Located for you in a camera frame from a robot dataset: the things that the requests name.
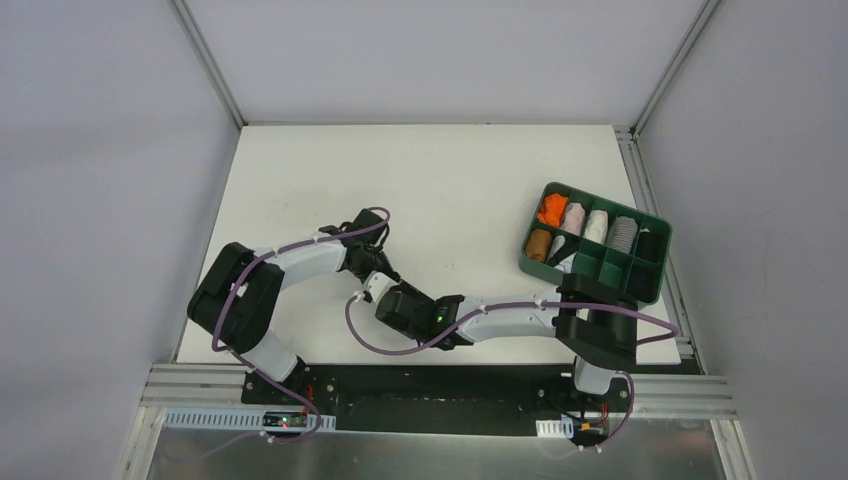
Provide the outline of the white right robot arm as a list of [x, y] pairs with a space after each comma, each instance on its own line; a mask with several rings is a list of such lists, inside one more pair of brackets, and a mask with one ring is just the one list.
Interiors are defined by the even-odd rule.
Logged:
[[579, 275], [568, 275], [560, 286], [540, 294], [502, 299], [433, 299], [379, 272], [371, 274], [363, 288], [376, 319], [415, 341], [418, 350], [450, 351], [513, 337], [559, 341], [575, 355], [567, 393], [583, 410], [603, 402], [615, 374], [636, 362], [639, 317], [633, 304], [612, 288]]

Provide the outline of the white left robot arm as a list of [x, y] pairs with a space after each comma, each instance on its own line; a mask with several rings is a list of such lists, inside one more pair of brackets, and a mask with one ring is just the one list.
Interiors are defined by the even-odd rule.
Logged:
[[290, 245], [252, 249], [228, 243], [193, 293], [187, 317], [212, 336], [215, 352], [226, 351], [264, 373], [269, 394], [293, 404], [304, 394], [305, 362], [271, 330], [280, 294], [319, 275], [345, 271], [361, 282], [375, 272], [397, 281], [382, 250], [389, 219], [386, 208], [370, 207], [352, 221], [322, 227]]

